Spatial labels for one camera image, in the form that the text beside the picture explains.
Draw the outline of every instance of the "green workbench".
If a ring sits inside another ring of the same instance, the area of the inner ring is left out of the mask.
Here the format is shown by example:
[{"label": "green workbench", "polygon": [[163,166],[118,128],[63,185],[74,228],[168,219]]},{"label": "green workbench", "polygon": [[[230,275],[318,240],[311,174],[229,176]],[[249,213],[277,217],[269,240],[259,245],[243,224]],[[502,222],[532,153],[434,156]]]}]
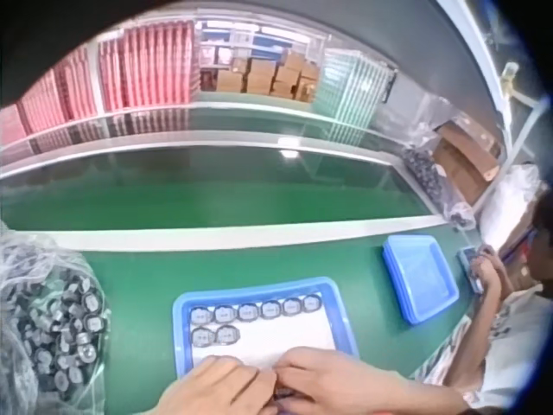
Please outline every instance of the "green workbench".
[{"label": "green workbench", "polygon": [[[0,183],[3,220],[31,231],[279,225],[429,214],[391,168],[271,149],[133,151],[55,164]],[[326,276],[340,292],[361,358],[411,374],[451,333],[470,302],[455,257],[464,234],[434,235],[461,297],[411,328],[382,260],[386,235],[231,251],[87,252],[110,303],[105,365],[110,414],[150,408],[175,379],[171,308],[183,292]]]},{"label": "green workbench", "polygon": [[392,167],[313,153],[287,161],[277,150],[258,148],[94,156],[14,176],[0,186],[3,220],[16,230],[229,227],[429,214]]},{"label": "green workbench", "polygon": [[171,308],[187,291],[330,277],[340,287],[361,359],[411,374],[451,333],[470,302],[467,281],[455,258],[466,244],[463,237],[448,226],[419,233],[440,241],[461,297],[416,327],[400,315],[382,260],[385,235],[232,251],[87,253],[112,308],[105,366],[108,413],[150,408],[175,379]]}]

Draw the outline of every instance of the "blue plastic tray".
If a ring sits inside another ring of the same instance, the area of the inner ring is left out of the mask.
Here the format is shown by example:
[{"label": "blue plastic tray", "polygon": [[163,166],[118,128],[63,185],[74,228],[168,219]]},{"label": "blue plastic tray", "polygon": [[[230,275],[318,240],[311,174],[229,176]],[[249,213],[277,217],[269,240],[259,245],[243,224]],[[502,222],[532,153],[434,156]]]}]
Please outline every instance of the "blue plastic tray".
[{"label": "blue plastic tray", "polygon": [[182,294],[173,304],[173,341],[178,377],[193,368],[188,317],[194,307],[256,303],[320,293],[336,349],[359,357],[357,343],[336,283],[327,277],[235,290],[196,291]]},{"label": "blue plastic tray", "polygon": [[392,235],[384,244],[402,314],[418,324],[459,298],[459,289],[438,242],[427,235]]}]

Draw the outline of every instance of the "white edge strip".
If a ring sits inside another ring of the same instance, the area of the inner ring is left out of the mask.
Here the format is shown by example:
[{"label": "white edge strip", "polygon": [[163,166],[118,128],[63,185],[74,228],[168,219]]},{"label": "white edge strip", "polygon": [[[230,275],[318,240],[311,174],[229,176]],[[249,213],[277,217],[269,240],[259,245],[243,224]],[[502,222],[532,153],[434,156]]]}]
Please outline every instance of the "white edge strip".
[{"label": "white edge strip", "polygon": [[45,231],[63,248],[82,252],[186,252],[313,244],[436,227],[438,215],[252,227]]},{"label": "white edge strip", "polygon": [[348,123],[344,123],[342,121],[336,120],[334,118],[325,117],[324,115],[314,114],[312,112],[305,112],[302,110],[294,110],[292,108],[285,108],[281,106],[273,106],[273,105],[265,105],[265,104],[250,104],[250,103],[242,103],[242,102],[225,102],[225,101],[196,101],[191,104],[185,104],[185,105],[158,105],[158,106],[145,106],[141,108],[125,108],[123,110],[115,111],[115,112],[109,112],[104,113],[100,115],[95,115],[93,117],[89,118],[81,118],[76,119],[73,121],[69,121],[65,124],[59,124],[55,127],[49,128],[47,130],[35,132],[33,134],[29,134],[25,138],[22,138],[21,140],[17,140],[13,143],[6,144],[2,147],[2,151],[13,147],[15,145],[18,145],[22,142],[29,141],[32,138],[38,138],[45,136],[46,134],[54,131],[59,131],[66,129],[72,125],[79,125],[87,122],[92,121],[99,121],[101,119],[106,119],[110,117],[115,117],[118,115],[124,115],[124,114],[135,114],[135,115],[141,115],[145,112],[150,111],[161,111],[161,110],[196,110],[196,109],[212,109],[212,110],[245,110],[245,111],[260,111],[260,112],[274,112],[277,114],[283,114],[283,115],[289,115],[291,117],[298,117],[298,118],[305,118],[305,119],[314,119],[317,121],[323,121],[327,122],[331,125],[343,125],[345,127],[351,128],[353,130],[363,131],[364,133],[372,134],[376,137],[381,137],[386,140],[392,141],[394,143],[402,144],[401,141],[396,140],[393,137],[386,136],[385,134],[370,130],[367,128],[361,128],[356,125],[351,125]]},{"label": "white edge strip", "polygon": [[333,143],[318,138],[287,136],[253,131],[164,131],[134,136],[106,138],[104,140],[62,147],[38,156],[24,158],[2,169],[0,180],[51,164],[63,163],[82,157],[117,152],[163,149],[190,146],[243,146],[285,150],[303,150],[331,156],[342,156],[390,165],[391,156],[384,152],[361,149],[347,144]]}]

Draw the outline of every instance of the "white shirt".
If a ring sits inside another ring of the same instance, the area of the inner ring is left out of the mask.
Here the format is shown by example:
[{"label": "white shirt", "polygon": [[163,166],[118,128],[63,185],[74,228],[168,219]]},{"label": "white shirt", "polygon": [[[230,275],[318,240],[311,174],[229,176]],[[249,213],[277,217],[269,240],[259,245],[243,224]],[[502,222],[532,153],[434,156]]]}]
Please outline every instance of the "white shirt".
[{"label": "white shirt", "polygon": [[473,408],[509,408],[531,379],[550,329],[553,302],[540,297],[542,285],[512,293],[490,333],[482,388]]}]

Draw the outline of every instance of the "fluorescent light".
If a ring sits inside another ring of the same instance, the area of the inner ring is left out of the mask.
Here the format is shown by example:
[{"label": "fluorescent light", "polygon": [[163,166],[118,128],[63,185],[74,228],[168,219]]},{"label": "fluorescent light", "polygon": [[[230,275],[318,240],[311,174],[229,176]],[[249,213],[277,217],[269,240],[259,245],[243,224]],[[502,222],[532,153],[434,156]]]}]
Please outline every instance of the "fluorescent light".
[{"label": "fluorescent light", "polygon": [[266,35],[284,37],[286,39],[291,39],[293,41],[301,42],[301,43],[309,43],[310,41],[310,39],[305,35],[300,35],[299,33],[296,33],[296,32],[290,32],[289,30],[270,28],[267,26],[263,26],[261,28],[261,33],[265,33]]},{"label": "fluorescent light", "polygon": [[250,32],[259,31],[259,26],[253,23],[234,23],[234,28],[238,30],[248,30]]},{"label": "fluorescent light", "polygon": [[238,30],[248,30],[251,32],[258,32],[259,26],[253,23],[234,23],[227,22],[224,20],[208,20],[207,27],[213,29],[238,29]]},{"label": "fluorescent light", "polygon": [[300,156],[300,153],[295,150],[280,150],[280,154],[282,154],[284,158],[298,158]]},{"label": "fluorescent light", "polygon": [[234,23],[225,22],[224,20],[208,20],[207,27],[216,29],[232,29],[234,27]]},{"label": "fluorescent light", "polygon": [[278,145],[282,145],[282,147],[298,147],[300,139],[298,137],[280,137]]}]

